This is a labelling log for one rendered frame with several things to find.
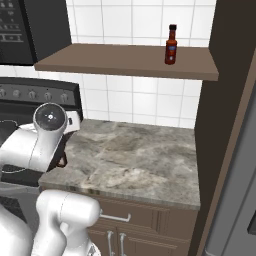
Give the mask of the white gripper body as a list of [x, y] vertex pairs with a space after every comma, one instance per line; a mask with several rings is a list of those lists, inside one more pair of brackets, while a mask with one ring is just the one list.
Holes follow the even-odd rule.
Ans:
[[74, 131], [79, 131], [81, 127], [81, 121], [78, 113], [73, 113], [72, 114], [72, 129]]

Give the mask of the black stove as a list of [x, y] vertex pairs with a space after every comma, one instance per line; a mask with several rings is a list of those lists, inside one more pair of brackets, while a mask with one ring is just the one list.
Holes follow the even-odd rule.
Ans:
[[[16, 127], [29, 125], [33, 122], [35, 110], [45, 103], [56, 103], [66, 111], [75, 111], [83, 120], [79, 85], [71, 82], [1, 77], [0, 89], [6, 91], [5, 97], [0, 97], [0, 145]], [[19, 98], [13, 96], [13, 91], [19, 90]], [[28, 93], [36, 92], [36, 98], [30, 99]], [[51, 93], [52, 99], [47, 102], [45, 93]], [[61, 101], [61, 94], [68, 95], [68, 101]], [[60, 145], [64, 155], [56, 167], [65, 167], [67, 158], [65, 146], [73, 132], [63, 136]], [[14, 165], [5, 165], [0, 176], [0, 203], [11, 213], [21, 218], [32, 231], [36, 231], [39, 217], [36, 211], [36, 200], [40, 194], [39, 179], [44, 174], [31, 169], [23, 169]]]

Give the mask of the dark brown tall cabinet panel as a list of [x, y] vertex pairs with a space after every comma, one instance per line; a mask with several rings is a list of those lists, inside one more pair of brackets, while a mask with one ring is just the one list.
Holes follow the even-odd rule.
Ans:
[[219, 72], [205, 81], [195, 124], [201, 208], [188, 256], [201, 256], [228, 173], [256, 64], [256, 0], [217, 0], [209, 50]]

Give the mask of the black microwave oven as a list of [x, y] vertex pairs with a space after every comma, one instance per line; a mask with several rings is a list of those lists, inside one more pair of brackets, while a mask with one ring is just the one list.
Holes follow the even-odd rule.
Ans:
[[71, 44], [66, 0], [0, 0], [0, 65], [33, 66]]

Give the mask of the brown drawer front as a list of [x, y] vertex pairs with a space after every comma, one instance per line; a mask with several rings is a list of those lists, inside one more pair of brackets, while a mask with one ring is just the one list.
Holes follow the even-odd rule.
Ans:
[[94, 196], [94, 199], [99, 201], [105, 215], [123, 218], [126, 218], [128, 213], [132, 215], [129, 222], [115, 221], [118, 224], [141, 228], [159, 235], [178, 239], [188, 240], [192, 237], [198, 214], [196, 210], [150, 205], [99, 196]]

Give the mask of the red-brown hot sauce bottle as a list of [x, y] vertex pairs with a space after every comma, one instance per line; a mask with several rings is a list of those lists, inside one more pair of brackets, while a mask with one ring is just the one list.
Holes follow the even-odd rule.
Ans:
[[176, 61], [176, 51], [177, 51], [176, 29], [177, 29], [177, 26], [175, 24], [169, 25], [169, 38], [166, 41], [166, 49], [165, 49], [165, 63], [167, 65], [172, 65]]

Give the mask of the brown cupboard door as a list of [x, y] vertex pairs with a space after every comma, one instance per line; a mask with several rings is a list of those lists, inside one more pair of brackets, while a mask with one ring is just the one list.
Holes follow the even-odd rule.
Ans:
[[188, 256], [190, 243], [187, 241], [121, 228], [118, 229], [119, 252], [120, 233], [126, 234], [124, 251], [127, 256]]
[[110, 227], [92, 227], [88, 230], [92, 242], [98, 247], [101, 252], [101, 256], [109, 256], [107, 231], [113, 231], [111, 237], [112, 250], [115, 255], [118, 256], [118, 250], [116, 248], [115, 231]]

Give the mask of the grey fridge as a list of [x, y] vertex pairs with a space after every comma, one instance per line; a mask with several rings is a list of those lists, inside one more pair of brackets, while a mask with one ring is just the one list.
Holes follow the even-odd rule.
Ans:
[[256, 85], [202, 256], [256, 256]]

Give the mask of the brown wooden wall shelf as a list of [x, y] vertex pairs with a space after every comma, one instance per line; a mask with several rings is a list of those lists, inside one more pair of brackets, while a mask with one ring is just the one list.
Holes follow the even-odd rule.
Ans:
[[72, 44], [34, 65], [37, 71], [217, 81], [208, 48], [179, 47], [176, 62], [164, 63], [164, 46]]

